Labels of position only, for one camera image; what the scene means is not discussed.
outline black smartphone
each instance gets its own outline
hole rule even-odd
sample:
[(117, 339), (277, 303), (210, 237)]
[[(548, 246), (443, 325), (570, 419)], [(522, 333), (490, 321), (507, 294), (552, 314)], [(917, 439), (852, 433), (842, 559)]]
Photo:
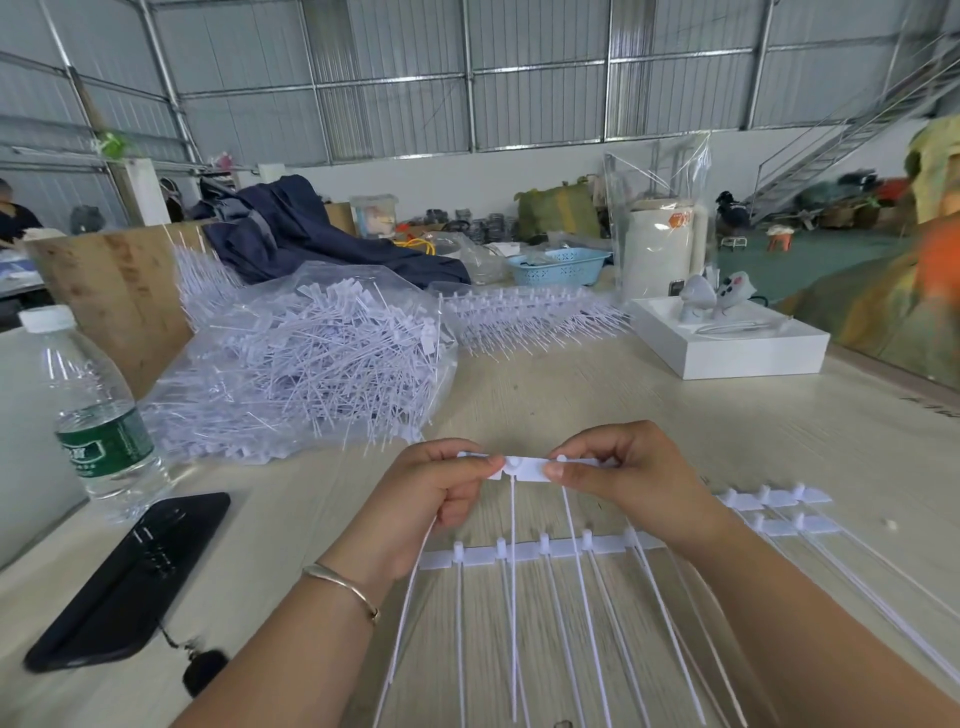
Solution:
[(154, 503), (23, 660), (30, 672), (123, 660), (150, 641), (224, 519), (226, 493)]

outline hand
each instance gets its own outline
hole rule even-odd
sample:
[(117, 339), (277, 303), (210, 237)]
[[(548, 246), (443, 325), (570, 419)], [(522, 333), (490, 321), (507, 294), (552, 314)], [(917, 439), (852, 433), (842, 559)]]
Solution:
[(418, 443), (396, 457), (347, 530), (319, 559), (363, 588), (377, 603), (410, 573), (434, 517), (456, 528), (467, 520), (480, 484), (503, 467), (503, 457), (457, 457), (478, 452), (470, 440)]
[(681, 554), (710, 543), (735, 517), (713, 497), (680, 450), (652, 422), (602, 425), (574, 435), (549, 457), (620, 462), (601, 469), (549, 463), (543, 474), (567, 488), (610, 500), (630, 522)]

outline green bottle label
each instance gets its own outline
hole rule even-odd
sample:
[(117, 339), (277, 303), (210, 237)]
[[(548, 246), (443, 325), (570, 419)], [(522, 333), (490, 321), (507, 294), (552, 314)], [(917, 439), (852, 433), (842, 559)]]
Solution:
[(154, 451), (154, 442), (136, 407), (102, 425), (58, 432), (57, 439), (70, 453), (70, 462), (80, 477), (119, 473)]

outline plastic water bottle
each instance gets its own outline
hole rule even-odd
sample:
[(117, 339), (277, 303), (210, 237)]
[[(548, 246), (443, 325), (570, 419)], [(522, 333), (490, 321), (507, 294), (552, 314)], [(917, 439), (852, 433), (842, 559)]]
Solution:
[(21, 311), (20, 323), (44, 339), (57, 439), (90, 499), (112, 522), (138, 518), (172, 485), (120, 370), (77, 331), (65, 305)]

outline green floor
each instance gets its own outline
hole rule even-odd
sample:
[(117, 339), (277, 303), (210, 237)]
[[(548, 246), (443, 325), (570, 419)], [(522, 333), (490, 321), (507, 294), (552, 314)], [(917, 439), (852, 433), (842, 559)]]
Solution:
[(899, 253), (910, 245), (909, 238), (874, 231), (801, 231), (794, 235), (788, 253), (767, 253), (767, 238), (753, 231), (746, 249), (724, 249), (720, 253), (720, 273), (728, 276), (746, 271), (761, 296), (779, 301), (814, 280), (844, 268)]

